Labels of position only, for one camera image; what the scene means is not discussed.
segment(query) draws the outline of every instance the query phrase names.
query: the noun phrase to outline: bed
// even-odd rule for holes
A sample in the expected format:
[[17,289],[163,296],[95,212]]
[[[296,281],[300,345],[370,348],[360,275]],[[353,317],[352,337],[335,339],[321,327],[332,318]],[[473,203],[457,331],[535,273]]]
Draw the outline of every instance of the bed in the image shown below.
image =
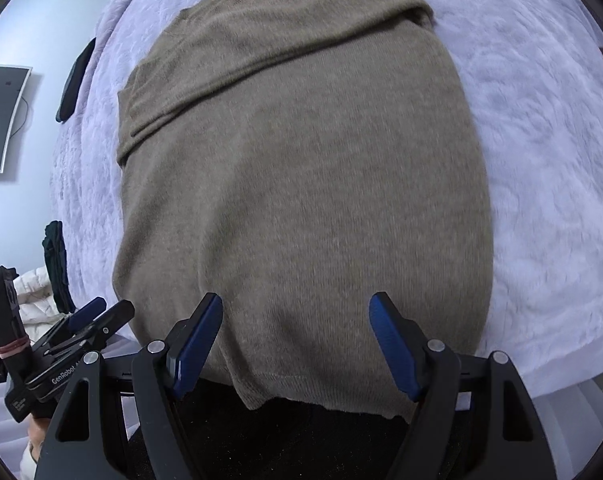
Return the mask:
[[[96,26],[52,175],[75,303],[116,302],[117,92],[179,10],[199,1],[111,0]],[[461,76],[489,177],[493,293],[477,354],[502,349],[512,357],[545,428],[554,428],[562,478],[572,478],[587,461],[575,450],[587,446],[562,440],[566,417],[576,406],[603,405],[589,381],[603,372],[603,33],[580,0],[427,1]],[[596,428],[589,442],[598,445],[603,408],[588,413]]]

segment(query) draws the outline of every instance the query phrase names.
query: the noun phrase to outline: black clamp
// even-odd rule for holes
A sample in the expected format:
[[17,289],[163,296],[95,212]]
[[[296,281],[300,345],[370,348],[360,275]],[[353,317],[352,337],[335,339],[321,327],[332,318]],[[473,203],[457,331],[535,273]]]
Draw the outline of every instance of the black clamp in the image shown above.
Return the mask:
[[[439,478],[460,392],[472,393],[472,431],[457,477],[556,480],[533,402],[507,355],[456,354],[402,318],[383,292],[373,296],[369,316],[397,387],[418,404],[387,480]],[[85,354],[59,401],[36,480],[131,478],[120,399],[130,393],[156,480],[203,480],[174,408],[194,388],[221,321],[219,296],[207,294],[190,319],[137,354]]]
[[369,317],[395,384],[419,404],[388,480],[438,477],[460,392],[472,393],[471,436],[456,465],[464,480],[556,479],[533,401],[508,355],[456,354],[401,317],[385,292],[371,299]]
[[52,416],[57,400],[83,355],[100,351],[134,317],[130,301],[106,311],[95,298],[72,316],[58,321],[33,346],[19,314],[9,269],[0,267],[0,357],[7,371],[4,401],[15,421]]

